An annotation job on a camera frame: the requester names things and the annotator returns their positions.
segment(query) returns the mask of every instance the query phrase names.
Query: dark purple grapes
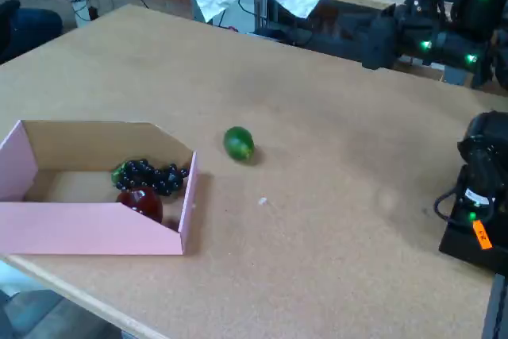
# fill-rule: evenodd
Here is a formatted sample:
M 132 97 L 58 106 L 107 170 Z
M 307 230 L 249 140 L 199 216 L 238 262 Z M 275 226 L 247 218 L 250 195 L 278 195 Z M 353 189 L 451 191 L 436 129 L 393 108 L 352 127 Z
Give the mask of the dark purple grapes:
M 158 195 L 169 196 L 172 192 L 183 189 L 183 179 L 189 175 L 189 170 L 178 169 L 174 163 L 157 169 L 142 159 L 125 162 L 119 173 L 120 181 L 115 184 L 119 190 L 151 187 Z

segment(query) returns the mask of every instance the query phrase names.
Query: green led light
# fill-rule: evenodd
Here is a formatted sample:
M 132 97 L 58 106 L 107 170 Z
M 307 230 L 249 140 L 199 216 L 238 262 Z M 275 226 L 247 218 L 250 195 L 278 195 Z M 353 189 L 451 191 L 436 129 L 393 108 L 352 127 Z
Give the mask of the green led light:
M 421 47 L 423 49 L 431 49 L 432 48 L 432 42 L 431 41 L 422 41 L 420 43 Z
M 475 63 L 478 59 L 478 56 L 476 55 L 466 55 L 466 61 L 468 62 L 468 64 L 472 64 L 472 63 Z

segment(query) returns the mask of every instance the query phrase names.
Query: pink cardboard box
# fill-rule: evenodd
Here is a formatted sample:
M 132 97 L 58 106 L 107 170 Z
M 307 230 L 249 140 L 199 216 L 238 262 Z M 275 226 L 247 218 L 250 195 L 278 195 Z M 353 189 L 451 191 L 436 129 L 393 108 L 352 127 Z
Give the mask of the pink cardboard box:
M 189 168 L 163 225 L 115 202 L 111 171 L 140 158 Z M 184 254 L 197 176 L 196 153 L 149 123 L 19 121 L 0 145 L 0 253 Z

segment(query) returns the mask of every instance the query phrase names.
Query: orange tag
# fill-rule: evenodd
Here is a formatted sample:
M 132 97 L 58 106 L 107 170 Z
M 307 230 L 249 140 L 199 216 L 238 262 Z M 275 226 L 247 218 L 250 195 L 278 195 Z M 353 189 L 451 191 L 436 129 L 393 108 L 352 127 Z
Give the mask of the orange tag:
M 483 250 L 492 248 L 491 240 L 489 240 L 485 227 L 480 220 L 473 221 L 473 229 L 475 230 L 476 238 L 478 238 L 479 246 Z

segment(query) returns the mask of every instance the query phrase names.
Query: green lime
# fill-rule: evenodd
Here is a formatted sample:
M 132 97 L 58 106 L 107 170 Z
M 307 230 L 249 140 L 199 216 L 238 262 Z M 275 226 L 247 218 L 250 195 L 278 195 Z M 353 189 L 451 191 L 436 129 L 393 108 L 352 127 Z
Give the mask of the green lime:
M 254 140 L 251 133 L 240 126 L 226 131 L 222 143 L 228 155 L 234 160 L 249 160 L 254 153 Z

